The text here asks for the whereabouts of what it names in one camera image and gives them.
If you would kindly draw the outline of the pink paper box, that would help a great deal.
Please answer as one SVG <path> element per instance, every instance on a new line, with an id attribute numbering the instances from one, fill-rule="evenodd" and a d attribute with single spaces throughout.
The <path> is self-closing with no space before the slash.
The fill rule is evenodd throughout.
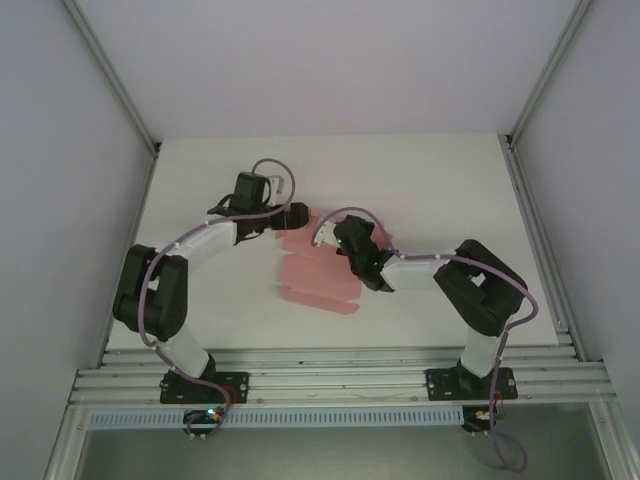
<path id="1" fill-rule="evenodd" d="M 363 284 L 351 272 L 346 256 L 327 243 L 311 244 L 313 231 L 327 211 L 312 209 L 309 223 L 300 229 L 276 233 L 285 252 L 279 281 L 280 296 L 291 303 L 341 315 L 359 308 Z"/>

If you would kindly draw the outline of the black base plate left arm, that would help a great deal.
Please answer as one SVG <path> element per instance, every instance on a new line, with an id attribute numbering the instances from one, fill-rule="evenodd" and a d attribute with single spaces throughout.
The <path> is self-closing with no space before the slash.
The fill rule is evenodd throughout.
<path id="1" fill-rule="evenodd" d="M 247 372 L 215 372 L 207 382 L 223 389 L 233 404 L 247 402 L 249 376 Z M 160 381 L 161 404 L 221 404 L 225 396 L 219 390 L 189 381 L 175 372 L 167 372 Z"/>

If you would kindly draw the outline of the black base plate right arm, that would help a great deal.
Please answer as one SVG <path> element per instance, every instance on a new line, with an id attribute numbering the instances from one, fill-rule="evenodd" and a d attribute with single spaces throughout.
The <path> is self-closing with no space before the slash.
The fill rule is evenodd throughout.
<path id="1" fill-rule="evenodd" d="M 425 371 L 426 390 L 430 401 L 448 400 L 488 400 L 492 375 L 479 378 L 468 371 L 452 367 L 447 369 L 427 369 Z M 496 380 L 496 393 L 506 400 L 517 399 L 519 394 L 511 368 L 500 367 Z"/>

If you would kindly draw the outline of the circuit board with yellow connector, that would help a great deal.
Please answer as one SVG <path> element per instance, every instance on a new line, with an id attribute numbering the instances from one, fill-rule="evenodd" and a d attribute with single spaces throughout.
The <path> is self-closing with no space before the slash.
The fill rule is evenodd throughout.
<path id="1" fill-rule="evenodd" d="M 488 432 L 497 422 L 503 420 L 503 415 L 497 408 L 493 410 L 493 420 L 490 420 L 489 410 L 480 406 L 464 406 L 462 428 L 470 433 Z"/>

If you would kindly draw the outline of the circuit board with green light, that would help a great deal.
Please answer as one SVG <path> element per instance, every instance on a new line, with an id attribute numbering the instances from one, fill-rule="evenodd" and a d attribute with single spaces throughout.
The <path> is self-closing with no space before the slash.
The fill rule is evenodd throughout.
<path id="1" fill-rule="evenodd" d="M 208 408 L 202 410 L 188 410 L 184 413 L 185 425 L 215 425 L 219 424 L 224 414 L 220 408 Z"/>

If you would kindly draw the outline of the aluminium mounting rail bed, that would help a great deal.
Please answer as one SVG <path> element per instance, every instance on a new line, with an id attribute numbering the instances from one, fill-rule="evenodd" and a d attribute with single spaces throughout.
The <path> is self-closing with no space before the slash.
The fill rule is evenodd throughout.
<path id="1" fill-rule="evenodd" d="M 249 375 L 248 402 L 255 406 L 371 406 L 423 404 L 424 372 L 449 368 L 455 348 L 215 350 L 221 371 Z M 511 347 L 518 402 L 565 403 L 610 400 L 616 394 L 601 362 L 581 361 L 572 344 Z M 150 406 L 159 402 L 166 367 L 149 351 L 109 351 L 96 369 L 80 370 L 73 405 Z"/>

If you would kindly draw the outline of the aluminium frame post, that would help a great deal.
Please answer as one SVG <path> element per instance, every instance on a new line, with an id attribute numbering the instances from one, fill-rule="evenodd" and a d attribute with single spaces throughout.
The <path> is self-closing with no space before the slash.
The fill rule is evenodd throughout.
<path id="1" fill-rule="evenodd" d="M 589 17 L 599 3 L 600 0 L 576 0 L 510 133 L 505 136 L 511 151 L 514 151 L 518 143 L 524 138 L 531 122 L 541 108 L 586 26 Z"/>
<path id="2" fill-rule="evenodd" d="M 137 137 L 142 142 L 151 158 L 156 160 L 160 151 L 161 142 L 151 133 L 151 130 L 143 119 L 139 109 L 136 107 L 128 89 L 103 47 L 102 42 L 98 38 L 79 1 L 58 0 L 58 2 L 63 7 L 67 17 L 73 25 L 73 28 L 88 50 L 91 59 L 98 67 L 102 78 L 120 105 L 121 110 L 129 121 Z"/>

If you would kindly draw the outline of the aluminium side rail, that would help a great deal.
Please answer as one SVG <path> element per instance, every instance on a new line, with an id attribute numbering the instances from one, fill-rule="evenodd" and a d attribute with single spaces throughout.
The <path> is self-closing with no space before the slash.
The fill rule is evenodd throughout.
<path id="1" fill-rule="evenodd" d="M 499 135 L 498 140 L 532 246 L 552 318 L 558 326 L 568 330 L 577 358 L 580 361 L 586 361 L 587 355 L 576 326 L 575 316 L 565 292 L 525 169 L 511 138 L 507 135 Z"/>

